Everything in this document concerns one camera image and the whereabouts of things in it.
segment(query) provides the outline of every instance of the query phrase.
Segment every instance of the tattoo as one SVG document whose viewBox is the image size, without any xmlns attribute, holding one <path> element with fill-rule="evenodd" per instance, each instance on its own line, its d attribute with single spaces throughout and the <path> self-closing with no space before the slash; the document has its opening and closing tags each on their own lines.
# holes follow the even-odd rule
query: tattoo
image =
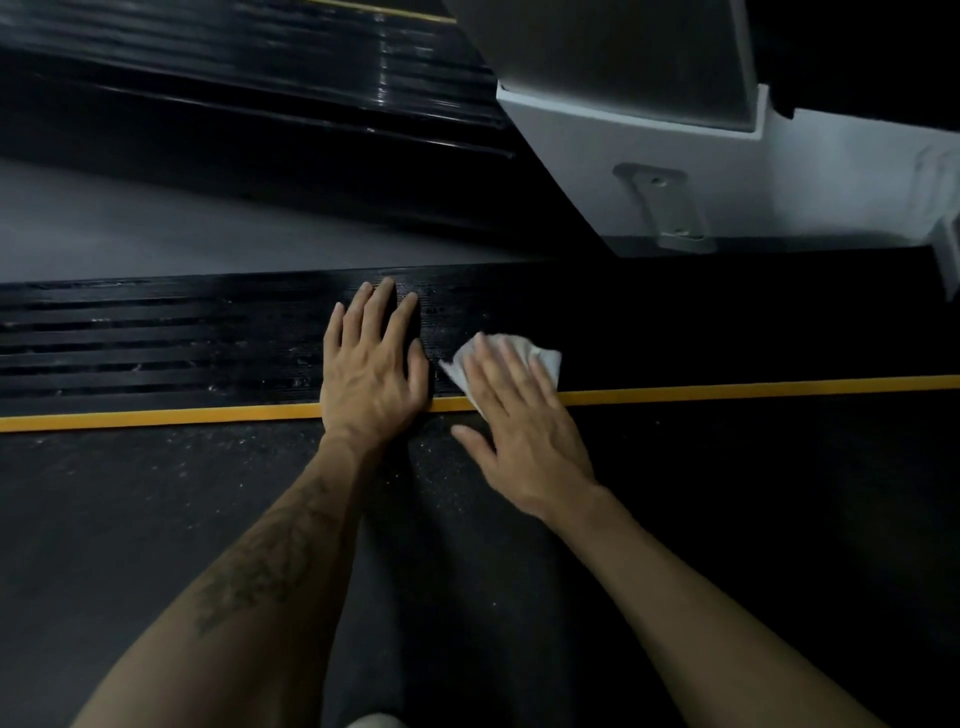
<svg viewBox="0 0 960 728">
<path fill-rule="evenodd" d="M 206 571 L 197 592 L 201 635 L 265 600 L 282 604 L 303 583 L 316 558 L 316 529 L 341 527 L 321 508 L 327 490 L 304 489 L 294 502 L 268 511 Z"/>
</svg>

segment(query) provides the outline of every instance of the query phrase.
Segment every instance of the yellow edge line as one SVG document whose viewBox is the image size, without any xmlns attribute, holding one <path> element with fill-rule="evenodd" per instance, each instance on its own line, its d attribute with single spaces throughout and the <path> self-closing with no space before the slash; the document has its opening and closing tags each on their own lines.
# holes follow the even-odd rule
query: yellow edge line
<svg viewBox="0 0 960 728">
<path fill-rule="evenodd" d="M 960 375 L 884 376 L 871 379 L 818 379 L 812 381 L 761 382 L 757 384 L 695 384 L 684 387 L 599 389 L 561 392 L 567 406 L 585 404 L 637 404 L 641 402 L 749 400 L 764 397 L 809 397 L 862 395 L 883 392 L 922 392 L 960 389 Z M 437 397 L 429 412 L 465 412 L 473 409 L 466 397 Z M 27 415 L 0 418 L 0 432 L 37 432 L 99 427 L 144 427 L 150 425 L 200 425 L 266 420 L 316 419 L 320 405 L 256 404 L 247 407 L 197 407 L 155 409 L 140 412 L 90 412 L 77 415 Z"/>
<path fill-rule="evenodd" d="M 395 15 L 397 17 L 412 17 L 417 20 L 428 20 L 431 23 L 446 23 L 447 25 L 456 25 L 456 18 L 446 17 L 445 15 L 431 15 L 428 12 L 402 11 L 397 8 L 381 8 L 377 5 L 366 5 L 364 3 L 349 3 L 345 0 L 307 0 L 310 3 L 319 3 L 320 5 L 332 5 L 334 8 L 348 8 L 352 11 L 379 12 L 384 15 Z"/>
</svg>

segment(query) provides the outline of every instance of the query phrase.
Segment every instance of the cleaning wipe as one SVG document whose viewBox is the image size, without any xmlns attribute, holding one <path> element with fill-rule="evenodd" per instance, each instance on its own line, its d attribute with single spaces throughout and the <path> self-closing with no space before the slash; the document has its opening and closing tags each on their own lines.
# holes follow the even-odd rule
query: cleaning wipe
<svg viewBox="0 0 960 728">
<path fill-rule="evenodd" d="M 516 349 L 517 355 L 520 357 L 527 369 L 530 369 L 530 358 L 532 356 L 537 356 L 540 358 L 540 363 L 543 365 L 543 368 L 546 369 L 547 373 L 550 375 L 550 381 L 553 382 L 553 386 L 557 386 L 557 382 L 560 381 L 560 361 L 563 355 L 560 352 L 554 352 L 551 349 L 541 349 L 535 345 L 530 339 L 525 339 L 522 336 L 513 336 L 512 334 L 507 333 L 492 333 L 487 335 L 487 340 L 490 342 L 491 348 L 497 357 L 500 357 L 500 346 L 503 339 L 507 339 L 513 344 L 514 349 Z M 441 369 L 446 372 L 446 375 L 453 380 L 453 383 L 460 387 L 460 391 L 467 395 L 467 399 L 470 400 L 470 403 L 477 408 L 477 411 L 480 411 L 480 407 L 477 407 L 477 403 L 473 401 L 473 397 L 470 395 L 470 392 L 467 387 L 467 373 L 464 371 L 464 359 L 467 357 L 467 354 L 473 352 L 473 339 L 467 341 L 460 349 L 453 354 L 453 361 L 447 363 L 445 361 L 440 362 Z"/>
</svg>

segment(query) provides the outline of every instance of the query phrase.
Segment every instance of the hand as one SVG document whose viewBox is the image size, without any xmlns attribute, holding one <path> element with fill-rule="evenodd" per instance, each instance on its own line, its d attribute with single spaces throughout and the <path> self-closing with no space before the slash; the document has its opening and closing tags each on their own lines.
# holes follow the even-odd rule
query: hand
<svg viewBox="0 0 960 728">
<path fill-rule="evenodd" d="M 549 522 L 567 496 L 590 486 L 593 467 L 540 360 L 534 357 L 528 372 L 508 340 L 501 346 L 502 364 L 478 333 L 475 355 L 464 362 L 470 393 L 490 423 L 496 452 L 469 427 L 455 425 L 451 433 L 498 493 Z"/>
<path fill-rule="evenodd" d="M 429 363 L 420 339 L 407 353 L 403 375 L 403 338 L 417 305 L 408 294 L 383 330 L 383 313 L 394 290 L 385 278 L 373 292 L 364 283 L 350 308 L 337 303 L 324 336 L 324 386 L 320 406 L 325 436 L 346 439 L 362 451 L 383 448 L 406 429 L 426 405 Z"/>
</svg>

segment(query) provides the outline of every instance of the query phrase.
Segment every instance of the person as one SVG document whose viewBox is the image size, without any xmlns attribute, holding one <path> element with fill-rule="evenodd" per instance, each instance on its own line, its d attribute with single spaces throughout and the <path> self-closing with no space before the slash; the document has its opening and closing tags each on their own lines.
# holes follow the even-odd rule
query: person
<svg viewBox="0 0 960 728">
<path fill-rule="evenodd" d="M 393 289 L 389 278 L 375 290 L 364 283 L 349 308 L 334 307 L 316 455 L 130 647 L 76 728 L 317 724 L 372 471 L 428 399 L 422 344 L 415 339 L 406 357 L 403 350 L 417 295 L 383 328 Z M 493 447 L 465 426 L 453 437 L 498 493 L 543 521 L 596 576 L 689 726 L 882 725 L 595 481 L 536 359 L 528 370 L 509 344 L 494 352 L 478 334 L 466 372 Z"/>
</svg>

